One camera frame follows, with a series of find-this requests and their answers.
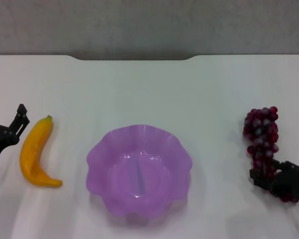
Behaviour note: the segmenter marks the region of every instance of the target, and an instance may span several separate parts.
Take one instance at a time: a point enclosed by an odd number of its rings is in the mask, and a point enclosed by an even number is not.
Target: white table
[[[299,164],[299,56],[0,56],[0,124],[11,123],[20,103],[30,124],[0,156],[0,239],[299,238],[299,204],[253,186],[241,136],[250,109],[277,106],[277,158]],[[63,180],[60,189],[30,185],[19,168],[24,139],[47,115],[55,125],[41,160]],[[175,134],[193,169],[187,203],[136,224],[109,215],[85,177],[90,148],[108,131],[139,123]]]

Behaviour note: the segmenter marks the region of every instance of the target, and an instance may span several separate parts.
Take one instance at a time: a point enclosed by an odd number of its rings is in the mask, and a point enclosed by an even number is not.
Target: wall
[[[0,54],[299,53],[299,0],[0,0]]]

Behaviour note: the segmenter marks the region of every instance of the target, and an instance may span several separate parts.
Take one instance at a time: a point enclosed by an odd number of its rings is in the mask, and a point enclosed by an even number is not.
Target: bunch of grapes
[[[274,153],[279,148],[275,144],[278,141],[278,126],[275,121],[278,119],[277,107],[252,109],[245,118],[244,132],[245,138],[252,142],[247,148],[247,152],[253,159],[253,169],[259,171],[268,180],[274,180],[277,169],[272,164]],[[282,201],[295,202],[291,195],[281,198]]]

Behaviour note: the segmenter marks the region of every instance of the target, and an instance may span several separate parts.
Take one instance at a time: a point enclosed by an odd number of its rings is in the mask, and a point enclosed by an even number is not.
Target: purple bowl
[[[192,160],[171,133],[138,124],[107,133],[87,156],[86,187],[116,216],[161,216],[187,196]]]

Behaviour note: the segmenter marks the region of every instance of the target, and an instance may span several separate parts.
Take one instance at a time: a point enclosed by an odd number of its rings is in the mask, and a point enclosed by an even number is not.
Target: banana
[[[40,167],[40,156],[53,128],[51,116],[39,120],[27,136],[20,154],[24,177],[36,186],[60,187],[63,182],[50,178]]]

